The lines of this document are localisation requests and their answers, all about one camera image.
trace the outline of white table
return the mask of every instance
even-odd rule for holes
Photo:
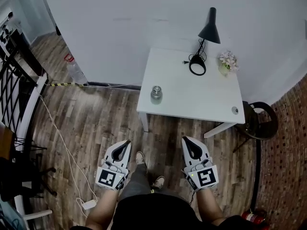
[[[148,132],[147,114],[223,122],[204,134],[214,136],[235,125],[245,123],[241,92],[236,74],[224,77],[218,70],[217,59],[208,57],[206,73],[196,76],[189,70],[190,53],[151,48],[142,83],[137,111]],[[151,101],[152,87],[162,88],[161,103]]]

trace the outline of red brick wall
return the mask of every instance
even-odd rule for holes
[[[307,75],[272,107],[279,129],[261,143],[256,208],[271,230],[297,230],[307,218]]]

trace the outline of wooden floor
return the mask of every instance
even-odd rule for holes
[[[69,50],[61,37],[56,34],[41,37],[35,42],[32,51],[48,72],[51,81],[71,81],[63,60]],[[109,146],[130,139],[130,171],[134,171],[134,156],[141,150],[146,156],[152,179],[164,175],[168,188],[190,201],[192,190],[180,171],[184,167],[180,144],[184,135],[197,138],[208,146],[213,162],[218,166],[220,180],[214,188],[214,194],[225,215],[241,214],[248,209],[254,185],[254,144],[250,142],[233,154],[233,148],[242,142],[242,139],[238,140],[234,128],[203,139],[203,133],[217,123],[151,115],[150,132],[144,133],[136,112],[139,91],[47,86],[43,97],[69,150],[98,197],[104,192],[94,184],[99,161]],[[31,199],[34,211],[48,208],[53,210],[52,215],[43,218],[43,229],[68,229],[72,225],[84,224],[85,217],[76,203],[78,191],[72,180],[67,153],[41,103],[35,113],[32,132],[36,144],[47,147],[43,151],[43,167],[57,169],[46,180],[58,196],[45,192],[43,199]],[[75,164],[72,164],[72,171],[82,199],[93,199]],[[195,199],[192,207],[197,212]]]

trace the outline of forearm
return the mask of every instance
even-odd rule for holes
[[[119,191],[106,190],[88,215],[85,226],[94,230],[106,230],[113,218],[118,195]]]
[[[216,226],[224,220],[221,208],[217,204],[210,188],[200,190],[196,193],[197,204],[202,221],[210,222]]]

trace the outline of yellow-black tape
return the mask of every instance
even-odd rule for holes
[[[52,86],[52,87],[56,87],[56,86],[79,86],[79,87],[84,87],[84,84],[65,82],[65,83],[52,83],[52,84],[50,84],[50,86]]]

